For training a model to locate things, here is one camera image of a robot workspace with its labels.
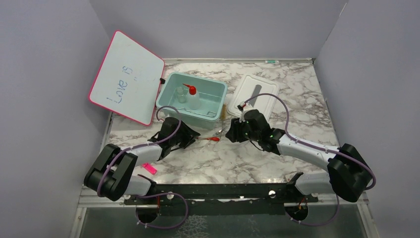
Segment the white squeeze bottle red nozzle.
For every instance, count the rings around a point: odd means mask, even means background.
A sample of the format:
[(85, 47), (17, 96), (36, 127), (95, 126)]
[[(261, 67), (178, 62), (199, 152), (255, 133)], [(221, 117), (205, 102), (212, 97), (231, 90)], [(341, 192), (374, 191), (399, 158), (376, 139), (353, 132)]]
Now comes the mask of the white squeeze bottle red nozzle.
[(188, 88), (187, 102), (189, 108), (192, 110), (197, 110), (201, 106), (200, 95), (195, 86), (184, 84)]

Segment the small clear glass jar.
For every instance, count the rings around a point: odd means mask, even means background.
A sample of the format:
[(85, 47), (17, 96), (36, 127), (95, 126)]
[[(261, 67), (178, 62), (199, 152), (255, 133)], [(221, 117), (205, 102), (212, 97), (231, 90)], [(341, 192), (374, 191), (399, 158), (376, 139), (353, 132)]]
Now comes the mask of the small clear glass jar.
[(183, 104), (186, 103), (187, 99), (186, 99), (186, 95), (184, 94), (184, 89), (183, 87), (177, 87), (175, 90), (176, 93), (176, 98), (178, 100), (179, 103)]

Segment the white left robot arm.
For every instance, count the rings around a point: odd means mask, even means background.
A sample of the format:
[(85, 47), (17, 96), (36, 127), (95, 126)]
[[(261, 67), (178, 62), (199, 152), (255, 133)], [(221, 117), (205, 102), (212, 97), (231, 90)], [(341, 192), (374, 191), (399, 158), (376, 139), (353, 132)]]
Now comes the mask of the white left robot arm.
[(167, 117), (160, 131), (143, 144), (125, 149), (107, 144), (89, 168), (83, 184), (111, 201), (137, 195), (141, 202), (151, 203), (156, 196), (155, 182), (143, 175), (133, 175), (135, 167), (160, 161), (173, 150), (187, 148), (199, 137), (200, 133), (183, 121)]

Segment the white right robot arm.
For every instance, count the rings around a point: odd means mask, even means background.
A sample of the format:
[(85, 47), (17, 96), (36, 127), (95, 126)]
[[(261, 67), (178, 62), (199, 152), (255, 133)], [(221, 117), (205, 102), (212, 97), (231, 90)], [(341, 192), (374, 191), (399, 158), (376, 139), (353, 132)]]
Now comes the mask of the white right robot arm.
[(376, 179), (354, 146), (332, 147), (300, 139), (285, 129), (269, 125), (258, 110), (243, 112), (234, 118), (226, 133), (231, 142), (251, 141), (265, 152), (290, 156), (321, 168), (318, 173), (302, 174), (286, 187), (286, 196), (293, 202), (305, 195), (334, 193), (348, 202), (372, 188)]

